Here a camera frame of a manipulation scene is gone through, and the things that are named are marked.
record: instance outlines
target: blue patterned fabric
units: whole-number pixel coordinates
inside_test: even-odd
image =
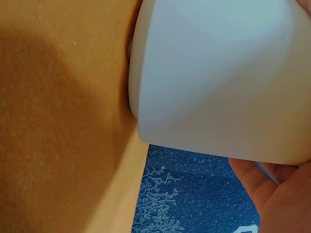
[[[150,146],[132,233],[257,233],[227,158]]]

